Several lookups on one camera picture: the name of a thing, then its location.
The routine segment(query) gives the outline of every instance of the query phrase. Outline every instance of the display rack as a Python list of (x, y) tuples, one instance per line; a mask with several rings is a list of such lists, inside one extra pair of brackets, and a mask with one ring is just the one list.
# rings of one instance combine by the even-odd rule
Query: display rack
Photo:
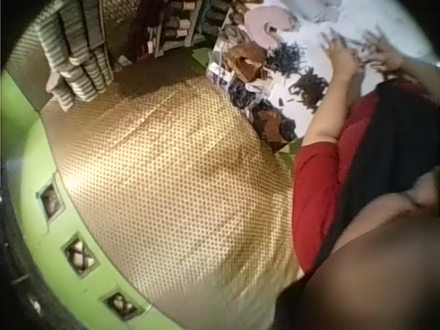
[(204, 0), (195, 0), (195, 9), (190, 14), (190, 28), (188, 30), (188, 35), (185, 37), (184, 40), (179, 41), (166, 41), (163, 45), (161, 45), (160, 39), (162, 36), (162, 26), (163, 26), (163, 19), (164, 14), (161, 14), (161, 23), (157, 29), (157, 36), (156, 36), (156, 45), (155, 45), (155, 57), (163, 56), (164, 52), (168, 50), (173, 50), (175, 48), (181, 48), (181, 47), (192, 47), (197, 43), (205, 41), (205, 38), (195, 33), (197, 18), (199, 17), (200, 8), (203, 4)]

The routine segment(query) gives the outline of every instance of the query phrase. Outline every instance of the green floor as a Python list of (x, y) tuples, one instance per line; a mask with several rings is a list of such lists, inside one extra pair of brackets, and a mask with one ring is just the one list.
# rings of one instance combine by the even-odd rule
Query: green floor
[[(39, 116), (5, 72), (1, 95), (2, 160), (12, 204), (32, 258), (50, 289), (90, 329), (180, 329), (132, 288), (95, 243), (56, 172)], [(36, 193), (49, 182), (58, 187), (65, 209), (48, 223)], [(64, 247), (76, 235), (99, 262), (82, 278), (64, 255)], [(128, 322), (119, 319), (103, 303), (116, 291), (127, 295), (142, 314)]]

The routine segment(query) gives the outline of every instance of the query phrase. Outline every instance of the gold patterned surface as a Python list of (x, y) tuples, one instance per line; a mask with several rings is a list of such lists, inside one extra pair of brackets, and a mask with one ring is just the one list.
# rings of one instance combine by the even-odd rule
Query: gold patterned surface
[(292, 179), (184, 52), (41, 113), (61, 177), (112, 263), (186, 329), (270, 327), (298, 271)]

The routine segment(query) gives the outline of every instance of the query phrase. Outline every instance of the stack of shoe soles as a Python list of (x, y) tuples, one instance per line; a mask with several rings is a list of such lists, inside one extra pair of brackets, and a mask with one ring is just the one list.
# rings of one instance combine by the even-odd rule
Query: stack of shoe soles
[(99, 3), (98, 0), (85, 0), (82, 2), (84, 10), (85, 25), (87, 27), (87, 36), (89, 37), (90, 49), (94, 50), (104, 43), (102, 37)]
[(66, 65), (66, 67), (62, 68), (60, 74), (65, 78), (71, 90), (74, 91), (80, 100), (91, 102), (96, 98), (96, 88), (82, 67)]
[(98, 93), (104, 93), (112, 74), (98, 0), (84, 0), (82, 5), (79, 0), (54, 3), (56, 6), (49, 6), (38, 16), (35, 29), (52, 70), (46, 90), (67, 111), (73, 107), (75, 96), (91, 102)]
[(73, 65), (81, 65), (89, 58), (90, 52), (80, 4), (77, 0), (70, 0), (59, 13), (64, 26), (65, 38), (69, 43), (71, 53), (69, 61)]
[(69, 111), (73, 107), (75, 95), (58, 72), (51, 72), (46, 91), (56, 97), (63, 111)]
[(106, 85), (110, 85), (112, 81), (111, 72), (109, 66), (107, 65), (107, 57), (105, 56), (104, 46), (96, 48), (94, 51), (96, 60), (98, 61), (98, 66), (104, 76)]
[(98, 90), (98, 93), (103, 94), (107, 87), (98, 63), (96, 62), (95, 56), (90, 56), (90, 58), (85, 61), (83, 67)]
[(49, 66), (57, 70), (69, 60), (69, 50), (63, 37), (63, 31), (57, 14), (39, 19), (35, 30), (43, 46)]

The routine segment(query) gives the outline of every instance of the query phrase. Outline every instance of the decorative tile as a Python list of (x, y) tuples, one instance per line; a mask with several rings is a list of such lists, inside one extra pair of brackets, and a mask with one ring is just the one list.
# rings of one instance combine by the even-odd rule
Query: decorative tile
[(65, 248), (65, 256), (75, 273), (81, 277), (86, 276), (98, 266), (95, 256), (79, 237), (75, 237)]
[(36, 198), (40, 201), (48, 222), (54, 220), (65, 209), (58, 189), (52, 180), (36, 194)]
[(121, 320), (128, 321), (140, 314), (142, 309), (135, 306), (126, 296), (120, 292), (116, 292), (112, 296), (105, 299), (105, 305), (112, 310)]

